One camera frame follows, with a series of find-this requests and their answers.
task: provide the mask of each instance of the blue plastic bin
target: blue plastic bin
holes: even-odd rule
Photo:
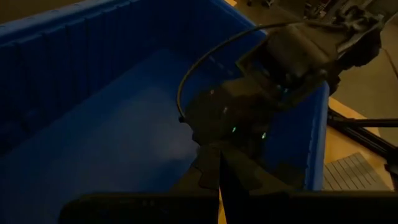
[[[203,53],[253,24],[222,0],[85,1],[0,26],[0,223],[55,223],[82,194],[167,191],[196,155],[175,95]],[[183,106],[241,74],[256,32],[188,80]],[[322,185],[328,86],[278,114],[264,143],[270,171]]]

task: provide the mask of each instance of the black cable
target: black cable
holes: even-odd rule
[[[237,40],[247,34],[250,34],[252,32],[261,30],[261,29],[271,29],[271,28],[278,28],[278,27],[285,27],[287,25],[291,25],[291,24],[300,24],[300,23],[306,23],[310,26],[317,26],[317,27],[324,27],[324,28],[328,28],[328,29],[344,29],[345,27],[343,26],[336,26],[336,25],[332,25],[332,24],[324,24],[321,22],[315,22],[315,21],[305,21],[305,22],[282,22],[282,23],[277,23],[277,24],[271,24],[271,25],[258,25],[255,26],[251,29],[245,30],[243,32],[240,32],[232,37],[230,37],[229,39],[225,40],[224,42],[218,44],[216,47],[212,48],[211,50],[209,50],[205,55],[203,55],[201,58],[199,58],[192,66],[191,68],[187,71],[187,73],[183,76],[180,85],[178,86],[178,92],[177,92],[177,109],[178,112],[180,113],[180,117],[182,119],[185,118],[183,109],[181,107],[181,92],[182,92],[182,88],[185,84],[185,82],[187,81],[188,77],[193,73],[193,71],[195,69],[197,69],[199,67],[199,65],[201,65],[205,59],[207,57],[209,57],[212,53],[216,52],[217,50],[219,50],[222,47],[225,47],[227,44],[231,43],[234,40]]]
[[[328,122],[349,127],[398,128],[398,118],[354,119],[329,116]]]

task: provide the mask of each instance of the gray rubber mat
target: gray rubber mat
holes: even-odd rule
[[[325,164],[324,190],[389,190],[361,153]]]

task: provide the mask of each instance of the concrete floor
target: concrete floor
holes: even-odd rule
[[[79,0],[0,0],[0,24],[31,16],[43,11],[73,4]],[[247,7],[246,0],[226,0],[257,24],[288,22],[296,17],[288,12],[261,7],[254,1]],[[382,45],[398,66],[398,26],[388,24],[382,32]],[[338,101],[368,118],[398,118],[398,78],[384,51],[371,63],[352,68],[341,74],[338,91],[333,95]],[[398,146],[398,128],[382,128],[381,136]]]

